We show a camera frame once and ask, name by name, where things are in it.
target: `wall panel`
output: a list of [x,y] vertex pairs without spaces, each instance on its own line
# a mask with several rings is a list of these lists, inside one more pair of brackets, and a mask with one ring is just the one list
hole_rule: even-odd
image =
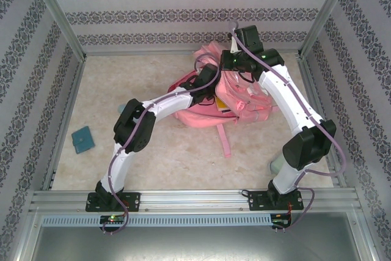
[[307,56],[323,111],[338,125],[345,172],[381,260],[391,260],[390,0],[338,0]]
[[196,50],[255,23],[267,47],[299,49],[325,0],[58,0],[87,53]]
[[0,0],[0,260],[40,189],[78,69],[43,0]]

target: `marble floor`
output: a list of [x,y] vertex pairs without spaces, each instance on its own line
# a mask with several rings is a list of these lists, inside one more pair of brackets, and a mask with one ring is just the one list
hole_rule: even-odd
[[[294,54],[282,54],[297,87],[305,93]],[[117,108],[132,98],[156,98],[188,73],[190,55],[88,57],[54,179],[56,190],[93,190],[108,168]],[[79,155],[71,134],[88,125],[95,147]],[[155,125],[149,145],[135,157],[125,189],[266,188],[268,163],[291,138],[281,112],[267,121],[225,124],[232,157],[224,158],[217,129],[189,128],[174,117]],[[316,167],[328,172],[326,160]],[[331,187],[329,177],[306,175],[302,186]]]

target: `small blue object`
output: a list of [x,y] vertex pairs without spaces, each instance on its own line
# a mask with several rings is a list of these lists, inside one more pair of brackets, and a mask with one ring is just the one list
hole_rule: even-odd
[[75,147],[76,154],[80,154],[95,147],[93,143],[90,128],[88,126],[72,134],[72,143]]

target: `backpack strap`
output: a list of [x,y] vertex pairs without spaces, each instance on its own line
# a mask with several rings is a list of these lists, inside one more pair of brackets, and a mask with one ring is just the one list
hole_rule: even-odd
[[228,143],[227,136],[225,135],[224,127],[222,126],[222,123],[216,126],[217,126],[217,131],[219,132],[222,149],[224,151],[224,157],[230,158],[231,148],[230,148],[230,143]]

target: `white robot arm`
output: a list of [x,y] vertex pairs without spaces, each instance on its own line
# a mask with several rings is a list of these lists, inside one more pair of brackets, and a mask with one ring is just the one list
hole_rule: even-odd
[[[282,75],[291,86],[293,86],[294,90],[299,94],[301,101],[309,110],[309,116],[322,125],[331,136],[334,136],[336,127],[333,121],[323,121],[322,117],[310,107],[296,85],[294,85],[279,53],[276,50],[263,50],[263,45],[259,41],[257,28],[255,26],[249,26],[238,29],[235,32],[236,35],[241,38],[242,43],[245,44],[247,49],[262,58],[269,66],[273,67],[275,71]],[[253,83],[259,83],[262,88],[270,93],[290,126],[293,137],[282,149],[282,155],[280,156],[280,160],[283,161],[282,168],[268,186],[268,197],[271,203],[276,205],[279,199],[284,195],[290,194],[296,190],[296,182],[301,174],[329,152],[331,141],[314,126],[313,122],[303,111],[287,85],[273,72],[265,71],[260,64],[251,59],[246,53],[238,51],[237,49],[231,51],[224,50],[221,55],[221,63],[219,66],[220,70],[251,73]],[[111,182],[116,194],[122,192],[126,173],[134,158],[134,154],[142,150],[148,144],[155,122],[176,111],[198,104],[203,101],[207,95],[214,93],[217,81],[204,90],[181,94],[185,90],[198,88],[199,86],[207,84],[215,76],[216,71],[217,67],[207,65],[193,83],[185,82],[181,84],[180,87],[162,97],[172,95],[173,93],[177,95],[163,101],[162,97],[159,97],[144,102],[138,102],[136,99],[132,99],[128,102],[114,127],[114,139],[116,143],[114,154],[117,154],[128,140],[138,121],[140,113],[144,111],[146,107],[159,101],[148,110],[147,115],[141,120],[139,128],[131,143],[126,149],[120,152],[120,155],[112,164]],[[108,206],[113,206],[116,202],[113,200],[110,193],[111,189],[109,187],[108,177],[109,174],[107,172],[98,182],[95,191]]]

